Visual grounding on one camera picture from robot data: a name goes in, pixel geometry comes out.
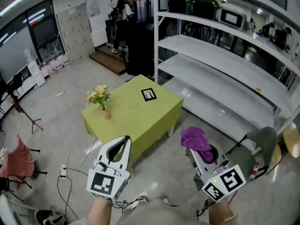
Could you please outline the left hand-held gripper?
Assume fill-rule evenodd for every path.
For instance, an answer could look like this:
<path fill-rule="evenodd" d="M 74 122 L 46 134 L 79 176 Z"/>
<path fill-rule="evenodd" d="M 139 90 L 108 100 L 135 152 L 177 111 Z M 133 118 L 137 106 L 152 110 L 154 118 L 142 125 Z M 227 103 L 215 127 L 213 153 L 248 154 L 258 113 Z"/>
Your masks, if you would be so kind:
<path fill-rule="evenodd" d="M 89 169 L 86 187 L 88 192 L 110 202 L 117 202 L 130 178 L 127 167 L 131 144 L 130 136 L 122 136 L 100 148 L 93 168 Z"/>

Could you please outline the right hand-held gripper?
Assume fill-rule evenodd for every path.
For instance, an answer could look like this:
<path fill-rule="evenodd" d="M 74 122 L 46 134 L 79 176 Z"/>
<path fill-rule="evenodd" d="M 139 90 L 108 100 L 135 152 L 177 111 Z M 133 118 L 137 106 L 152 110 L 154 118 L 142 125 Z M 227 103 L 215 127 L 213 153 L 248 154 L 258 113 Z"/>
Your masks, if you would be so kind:
<path fill-rule="evenodd" d="M 206 163 L 198 151 L 187 148 L 187 156 L 197 170 L 194 182 L 197 189 L 206 193 L 214 202 L 220 202 L 246 184 L 239 165 L 234 165 L 226 158 L 223 148 L 217 143 L 210 143 L 213 155 L 211 164 L 218 164 L 212 170 L 205 171 Z"/>

